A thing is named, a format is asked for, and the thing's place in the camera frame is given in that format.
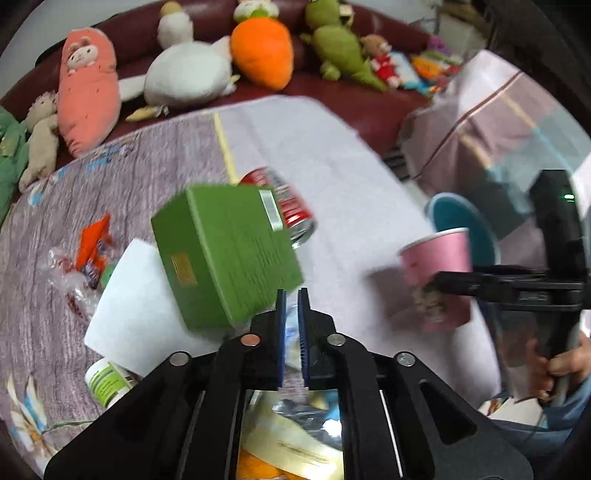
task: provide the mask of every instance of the blue bucket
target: blue bucket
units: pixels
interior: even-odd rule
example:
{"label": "blue bucket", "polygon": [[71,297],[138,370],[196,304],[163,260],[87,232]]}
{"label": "blue bucket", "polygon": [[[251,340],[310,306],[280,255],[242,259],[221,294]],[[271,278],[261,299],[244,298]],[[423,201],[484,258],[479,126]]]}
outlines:
{"label": "blue bucket", "polygon": [[495,234],[470,201],[455,193],[438,193],[425,210],[437,232],[458,227],[469,229],[473,265],[495,265],[501,262]]}

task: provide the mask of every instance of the white wall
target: white wall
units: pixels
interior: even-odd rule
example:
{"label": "white wall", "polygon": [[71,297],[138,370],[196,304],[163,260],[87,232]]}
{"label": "white wall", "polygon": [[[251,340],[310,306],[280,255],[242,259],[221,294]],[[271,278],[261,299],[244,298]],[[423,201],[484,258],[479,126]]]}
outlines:
{"label": "white wall", "polygon": [[[154,0],[45,0],[24,21],[0,57],[0,97],[34,66],[37,57],[75,28]],[[430,16],[431,0],[355,0],[405,22]]]}

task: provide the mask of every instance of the blue jeans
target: blue jeans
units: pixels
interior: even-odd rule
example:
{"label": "blue jeans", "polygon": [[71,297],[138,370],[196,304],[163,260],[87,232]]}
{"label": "blue jeans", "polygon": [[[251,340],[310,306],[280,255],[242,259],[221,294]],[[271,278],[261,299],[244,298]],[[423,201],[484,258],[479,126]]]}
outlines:
{"label": "blue jeans", "polygon": [[534,426],[494,420],[503,437],[530,461],[534,473],[541,472],[570,435],[591,395],[591,375],[561,407],[546,407],[546,422],[537,431]]}

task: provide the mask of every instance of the barcode label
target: barcode label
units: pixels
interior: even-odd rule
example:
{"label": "barcode label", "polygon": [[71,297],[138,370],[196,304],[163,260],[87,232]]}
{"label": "barcode label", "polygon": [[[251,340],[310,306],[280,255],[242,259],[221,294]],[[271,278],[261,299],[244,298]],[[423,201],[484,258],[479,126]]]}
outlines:
{"label": "barcode label", "polygon": [[267,217],[269,218],[271,228],[274,232],[277,230],[282,230],[283,218],[281,218],[281,214],[279,213],[277,205],[275,204],[273,192],[270,190],[259,190],[259,193],[261,194],[262,204],[263,207],[265,207],[265,211],[267,212]]}

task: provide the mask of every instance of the sofa backrest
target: sofa backrest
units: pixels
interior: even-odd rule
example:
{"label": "sofa backrest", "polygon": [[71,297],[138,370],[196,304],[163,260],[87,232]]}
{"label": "sofa backrest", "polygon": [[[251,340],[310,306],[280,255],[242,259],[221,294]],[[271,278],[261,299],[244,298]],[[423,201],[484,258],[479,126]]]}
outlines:
{"label": "sofa backrest", "polygon": [[[191,16],[196,40],[214,42],[229,35],[236,24],[232,18],[237,0],[178,0]],[[309,0],[274,0],[280,10],[279,20],[292,32],[294,39],[295,69],[310,68],[314,57],[301,44],[297,35],[306,29],[304,8]],[[145,73],[151,60],[160,52],[156,38],[160,9],[164,1],[134,8],[115,15],[96,25],[113,42],[121,78],[131,74]],[[383,35],[395,50],[419,52],[427,45],[428,35],[369,9],[354,6],[353,30],[359,35],[377,33]],[[19,121],[27,116],[29,107],[37,96],[59,86],[59,63],[61,48],[50,54],[39,65],[27,73],[12,89],[0,99],[0,105]],[[125,69],[126,65],[139,62],[142,72]]]}

